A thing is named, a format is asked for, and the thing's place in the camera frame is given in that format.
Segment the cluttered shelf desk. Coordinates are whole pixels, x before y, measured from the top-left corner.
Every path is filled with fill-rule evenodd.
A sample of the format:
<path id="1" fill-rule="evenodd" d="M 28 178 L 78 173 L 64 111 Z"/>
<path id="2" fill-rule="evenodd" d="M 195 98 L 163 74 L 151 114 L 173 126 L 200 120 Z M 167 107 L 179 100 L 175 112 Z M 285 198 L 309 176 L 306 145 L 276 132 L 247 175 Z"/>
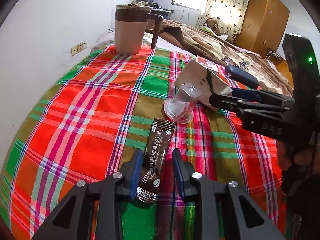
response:
<path id="1" fill-rule="evenodd" d="M 169 9 L 164 9 L 155 3 L 154 0 L 136 0 L 136 5 L 148 6 L 151 8 L 153 14 L 161 15 L 164 19 L 171 19 L 174 11 Z"/>

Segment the beige paper bag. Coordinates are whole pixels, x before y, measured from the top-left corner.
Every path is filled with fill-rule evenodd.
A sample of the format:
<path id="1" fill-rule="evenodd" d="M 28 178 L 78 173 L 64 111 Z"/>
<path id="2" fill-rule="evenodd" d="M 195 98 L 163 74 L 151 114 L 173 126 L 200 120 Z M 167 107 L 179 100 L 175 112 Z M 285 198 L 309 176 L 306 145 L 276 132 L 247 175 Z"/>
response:
<path id="1" fill-rule="evenodd" d="M 190 83 L 201 91 L 199 102 L 211 110 L 218 109 L 211 106 L 209 97 L 213 94 L 231 95 L 232 89 L 225 80 L 218 76 L 217 64 L 197 56 L 191 59 L 178 75 L 175 85 L 180 87 L 184 83 Z"/>

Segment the heart patterned curtain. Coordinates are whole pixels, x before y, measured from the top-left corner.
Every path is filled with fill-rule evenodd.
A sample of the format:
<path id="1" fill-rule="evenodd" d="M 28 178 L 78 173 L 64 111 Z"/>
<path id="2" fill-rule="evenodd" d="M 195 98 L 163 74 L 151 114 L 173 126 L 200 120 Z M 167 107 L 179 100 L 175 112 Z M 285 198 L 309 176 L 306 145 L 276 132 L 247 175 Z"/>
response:
<path id="1" fill-rule="evenodd" d="M 221 34 L 235 38 L 241 33 L 249 0 L 206 0 L 204 11 L 199 16 L 196 28 L 213 18 Z"/>

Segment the brown fleece bed blanket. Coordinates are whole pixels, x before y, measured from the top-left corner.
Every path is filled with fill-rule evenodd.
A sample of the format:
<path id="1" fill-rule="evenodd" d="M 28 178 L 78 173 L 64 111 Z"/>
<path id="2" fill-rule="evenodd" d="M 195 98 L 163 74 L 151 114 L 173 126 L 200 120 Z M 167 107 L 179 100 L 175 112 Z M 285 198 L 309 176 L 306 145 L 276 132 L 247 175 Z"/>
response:
<path id="1" fill-rule="evenodd" d="M 254 52 L 235 47 L 217 36 L 172 20 L 162 22 L 159 36 L 178 48 L 223 67 L 227 66 L 226 60 L 237 66 L 244 62 L 245 71 L 257 78 L 262 89 L 293 96 L 292 86 L 274 64 Z"/>

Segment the teddy bear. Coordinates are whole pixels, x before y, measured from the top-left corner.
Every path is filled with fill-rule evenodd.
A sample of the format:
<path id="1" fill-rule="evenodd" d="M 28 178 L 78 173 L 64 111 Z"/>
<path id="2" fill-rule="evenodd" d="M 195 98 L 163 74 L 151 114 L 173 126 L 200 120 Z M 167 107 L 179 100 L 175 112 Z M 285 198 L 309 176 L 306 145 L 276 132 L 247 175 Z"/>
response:
<path id="1" fill-rule="evenodd" d="M 206 20 L 206 26 L 212 30 L 213 33 L 215 33 L 217 36 L 220 36 L 220 29 L 218 22 L 214 18 L 208 18 Z"/>

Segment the clear plastic cup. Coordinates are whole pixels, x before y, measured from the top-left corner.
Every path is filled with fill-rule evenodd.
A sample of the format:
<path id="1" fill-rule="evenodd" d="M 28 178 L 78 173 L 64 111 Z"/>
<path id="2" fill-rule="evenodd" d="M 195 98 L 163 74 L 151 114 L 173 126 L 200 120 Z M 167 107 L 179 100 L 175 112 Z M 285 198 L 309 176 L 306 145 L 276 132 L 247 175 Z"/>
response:
<path id="1" fill-rule="evenodd" d="M 180 86 L 173 98 L 164 101 L 164 113 L 174 122 L 188 124 L 194 118 L 193 109 L 201 91 L 191 83 Z"/>

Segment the wall socket plate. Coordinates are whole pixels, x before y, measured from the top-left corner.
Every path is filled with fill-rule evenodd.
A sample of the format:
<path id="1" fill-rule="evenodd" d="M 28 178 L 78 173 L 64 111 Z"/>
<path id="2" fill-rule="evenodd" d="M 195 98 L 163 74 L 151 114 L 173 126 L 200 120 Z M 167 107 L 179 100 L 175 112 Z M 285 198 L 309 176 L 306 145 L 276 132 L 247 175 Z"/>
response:
<path id="1" fill-rule="evenodd" d="M 82 52 L 84 49 L 87 48 L 87 42 L 86 41 L 83 41 L 81 42 L 80 44 L 76 45 L 76 46 L 73 46 L 71 48 L 71 55 L 74 56 L 80 52 Z"/>

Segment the white floral pillow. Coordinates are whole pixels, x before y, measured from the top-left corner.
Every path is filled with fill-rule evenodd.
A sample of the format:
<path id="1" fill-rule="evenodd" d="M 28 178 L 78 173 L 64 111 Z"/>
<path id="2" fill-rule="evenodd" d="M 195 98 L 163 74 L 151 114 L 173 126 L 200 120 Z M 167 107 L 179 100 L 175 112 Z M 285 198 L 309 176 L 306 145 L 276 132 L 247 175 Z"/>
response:
<path id="1" fill-rule="evenodd" d="M 91 53 L 99 50 L 100 48 L 114 42 L 114 28 L 110 28 L 103 32 L 97 39 L 95 45 L 91 49 Z"/>

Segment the plaid red green blanket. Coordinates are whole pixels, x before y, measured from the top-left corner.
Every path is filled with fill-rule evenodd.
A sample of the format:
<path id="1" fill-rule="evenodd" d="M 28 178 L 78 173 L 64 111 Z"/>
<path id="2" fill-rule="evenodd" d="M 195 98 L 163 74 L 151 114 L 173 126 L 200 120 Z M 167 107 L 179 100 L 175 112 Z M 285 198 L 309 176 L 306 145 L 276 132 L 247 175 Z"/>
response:
<path id="1" fill-rule="evenodd" d="M 31 239 L 79 180 L 99 181 L 145 148 L 154 118 L 190 56 L 143 47 L 121 56 L 92 53 L 61 77 L 18 130 L 1 176 L 1 218 L 16 239 Z M 198 103 L 175 127 L 169 150 L 212 180 L 237 181 L 280 231 L 286 228 L 274 140 L 242 129 L 235 114 Z"/>

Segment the brown coffee sachet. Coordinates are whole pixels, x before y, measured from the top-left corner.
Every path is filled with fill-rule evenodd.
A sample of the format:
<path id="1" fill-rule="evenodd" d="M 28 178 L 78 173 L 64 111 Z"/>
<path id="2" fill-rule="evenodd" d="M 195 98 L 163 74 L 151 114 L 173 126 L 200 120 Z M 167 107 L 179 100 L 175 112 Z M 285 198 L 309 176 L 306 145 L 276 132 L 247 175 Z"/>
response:
<path id="1" fill-rule="evenodd" d="M 157 118 L 152 122 L 136 191 L 137 199 L 144 203 L 153 205 L 157 202 L 161 170 L 174 130 L 174 122 Z"/>

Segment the wooden wardrobe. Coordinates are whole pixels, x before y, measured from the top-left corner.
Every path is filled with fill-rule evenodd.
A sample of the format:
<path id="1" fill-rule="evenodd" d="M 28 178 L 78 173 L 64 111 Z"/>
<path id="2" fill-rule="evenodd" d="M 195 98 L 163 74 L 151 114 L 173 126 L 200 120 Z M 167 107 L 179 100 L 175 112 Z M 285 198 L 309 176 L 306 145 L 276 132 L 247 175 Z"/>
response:
<path id="1" fill-rule="evenodd" d="M 266 57 L 278 49 L 289 14 L 280 0 L 249 0 L 241 33 L 233 44 Z"/>

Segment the brown beige lidded mug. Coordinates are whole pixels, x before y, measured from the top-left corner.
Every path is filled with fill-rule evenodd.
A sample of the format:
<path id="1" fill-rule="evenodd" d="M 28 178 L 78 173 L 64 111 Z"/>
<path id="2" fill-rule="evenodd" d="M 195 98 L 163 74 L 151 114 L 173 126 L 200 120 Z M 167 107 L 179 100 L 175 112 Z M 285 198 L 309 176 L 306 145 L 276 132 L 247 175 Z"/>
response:
<path id="1" fill-rule="evenodd" d="M 163 17 L 153 14 L 151 7 L 134 4 L 117 5 L 115 12 L 114 46 L 121 55 L 138 54 L 149 20 L 155 22 L 150 48 L 155 49 Z"/>

